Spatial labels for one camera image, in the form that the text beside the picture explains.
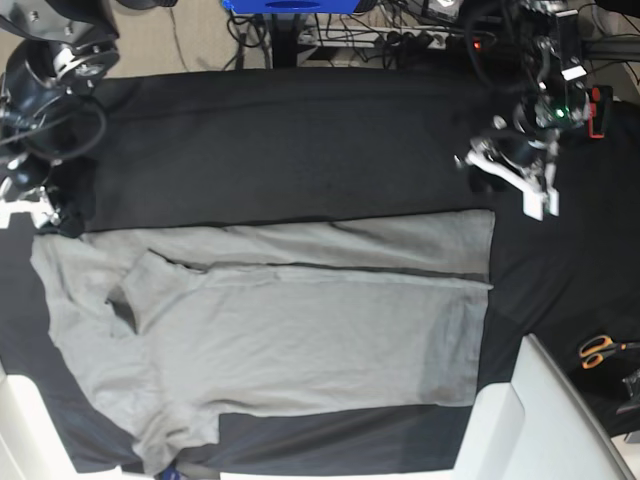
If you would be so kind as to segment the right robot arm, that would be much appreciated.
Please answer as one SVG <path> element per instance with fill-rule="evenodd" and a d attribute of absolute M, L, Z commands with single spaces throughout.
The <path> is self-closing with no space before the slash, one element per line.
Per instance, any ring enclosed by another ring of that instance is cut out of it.
<path fill-rule="evenodd" d="M 61 173 L 106 134 L 94 92 L 120 59 L 111 6 L 4 1 L 1 28 L 21 40 L 1 74 L 1 226 L 28 214 L 38 230 L 78 237 L 86 214 Z"/>

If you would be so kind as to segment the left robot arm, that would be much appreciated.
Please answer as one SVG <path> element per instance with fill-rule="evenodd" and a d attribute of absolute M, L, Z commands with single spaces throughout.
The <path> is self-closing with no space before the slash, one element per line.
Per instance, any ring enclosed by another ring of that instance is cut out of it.
<path fill-rule="evenodd" d="M 501 14 L 523 72 L 515 83 L 494 82 L 479 58 L 476 25 L 493 11 Z M 584 126 L 591 116 L 578 16 L 565 1 L 492 1 L 465 21 L 465 46 L 478 78 L 519 101 L 511 116 L 494 115 L 491 127 L 471 139 L 458 162 L 484 181 L 497 178 L 517 189 L 523 213 L 538 221 L 559 213 L 554 182 L 562 135 Z"/>

